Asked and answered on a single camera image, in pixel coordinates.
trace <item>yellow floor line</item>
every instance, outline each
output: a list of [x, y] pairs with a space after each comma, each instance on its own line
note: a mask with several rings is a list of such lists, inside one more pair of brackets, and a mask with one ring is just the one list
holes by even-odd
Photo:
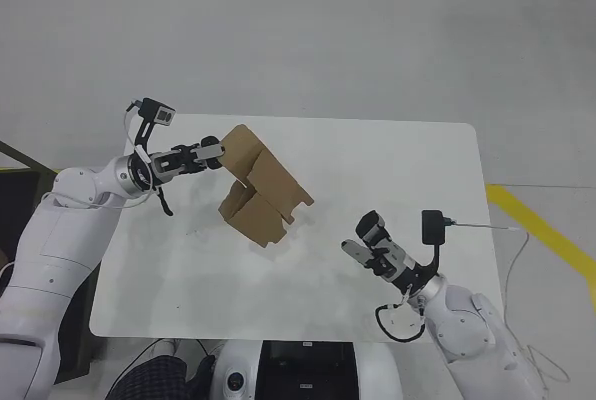
[[549, 226], [545, 220], [520, 202], [504, 187], [487, 185], [487, 200], [500, 207], [511, 218], [521, 224], [527, 232], [534, 235], [585, 278], [594, 312], [596, 313], [596, 261]]

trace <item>robotic hand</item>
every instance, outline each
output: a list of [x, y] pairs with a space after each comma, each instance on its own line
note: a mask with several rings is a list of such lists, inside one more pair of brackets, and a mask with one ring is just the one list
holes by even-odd
[[100, 172], [69, 168], [58, 174], [27, 224], [15, 269], [0, 297], [0, 399], [46, 399], [58, 373], [58, 329], [80, 284], [102, 260], [126, 200], [158, 190], [175, 176], [220, 168], [218, 139], [147, 155], [155, 124], [175, 111], [145, 98], [132, 103], [143, 118], [136, 152], [116, 157]]
[[[434, 246], [434, 259], [428, 266], [421, 266], [394, 243], [376, 211], [366, 214], [356, 227], [366, 247], [346, 240], [342, 249], [396, 286], [407, 303], [424, 316], [429, 334], [466, 400], [544, 399], [537, 371], [491, 302], [482, 294], [449, 285], [438, 274], [445, 226], [453, 221], [437, 210], [423, 211], [422, 220], [423, 243]], [[386, 306], [376, 310], [376, 319], [390, 338], [409, 342], [422, 335], [424, 325], [412, 338], [393, 337], [380, 322], [383, 308]]]

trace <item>person's leg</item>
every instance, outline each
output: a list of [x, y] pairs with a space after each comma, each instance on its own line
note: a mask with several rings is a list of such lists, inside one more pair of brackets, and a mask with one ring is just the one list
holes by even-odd
[[174, 357], [176, 342], [163, 339], [152, 347], [149, 361], [130, 370], [107, 394], [107, 400], [187, 400], [187, 364]]

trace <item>black cable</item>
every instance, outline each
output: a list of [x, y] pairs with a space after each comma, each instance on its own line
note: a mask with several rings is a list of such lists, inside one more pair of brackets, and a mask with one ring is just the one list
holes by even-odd
[[[397, 309], [398, 307], [400, 307], [401, 305], [402, 304], [392, 304], [394, 310]], [[389, 308], [389, 306], [387, 304], [385, 304], [383, 306], [380, 306], [380, 307], [376, 308], [375, 314], [376, 314], [376, 322], [378, 322], [378, 326], [383, 331], [383, 333], [385, 335], [387, 335], [387, 337], [389, 337], [389, 339], [391, 339], [391, 340], [393, 340], [395, 342], [398, 342], [398, 343], [409, 343], [409, 342], [413, 342], [416, 339], [419, 339], [422, 336], [422, 334], [425, 332], [425, 324], [422, 324], [420, 326], [420, 330], [418, 331], [418, 333], [416, 333], [412, 337], [409, 337], [407, 339], [400, 339], [400, 338], [395, 337], [394, 335], [392, 335], [391, 333], [389, 333], [387, 331], [387, 329], [385, 329], [384, 325], [382, 324], [382, 321], [380, 321], [380, 312], [383, 311], [383, 310], [386, 310], [388, 308]], [[422, 317], [423, 314], [424, 314], [424, 312], [425, 312], [425, 310], [421, 307], [421, 308], [418, 309], [418, 312], [420, 313], [420, 316]]]
[[209, 356], [209, 353], [207, 353], [207, 349], [205, 348], [205, 346], [202, 344], [202, 342], [200, 341], [200, 339], [196, 339], [196, 342], [198, 342], [198, 344], [200, 345], [200, 347], [202, 347], [202, 351], [205, 352], [205, 356]]
[[134, 358], [134, 360], [129, 363], [129, 365], [127, 365], [127, 368], [125, 368], [124, 370], [122, 370], [122, 372], [120, 373], [120, 375], [118, 375], [118, 377], [116, 378], [116, 380], [114, 381], [114, 383], [111, 385], [111, 388], [109, 389], [109, 393], [111, 393], [112, 390], [114, 390], [114, 388], [116, 387], [116, 384], [118, 383], [118, 381], [120, 380], [120, 378], [123, 377], [123, 375], [125, 375], [125, 372], [127, 372], [127, 370], [129, 368], [131, 368], [132, 365], [134, 365], [134, 363], [136, 361], [138, 361], [138, 359], [140, 358], [140, 356], [142, 356], [143, 354], [145, 354], [147, 352], [147, 350], [149, 350], [150, 348], [152, 348], [156, 343], [160, 342], [161, 340], [163, 340], [162, 338], [155, 340], [153, 342], [151, 342], [151, 344], [147, 347], [145, 347], [145, 349], [143, 351], [140, 352], [140, 354], [138, 354], [136, 356], [136, 358]]

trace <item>black device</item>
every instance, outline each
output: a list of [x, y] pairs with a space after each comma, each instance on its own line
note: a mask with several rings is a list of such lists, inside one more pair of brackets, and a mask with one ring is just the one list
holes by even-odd
[[264, 341], [255, 398], [358, 400], [353, 343]]

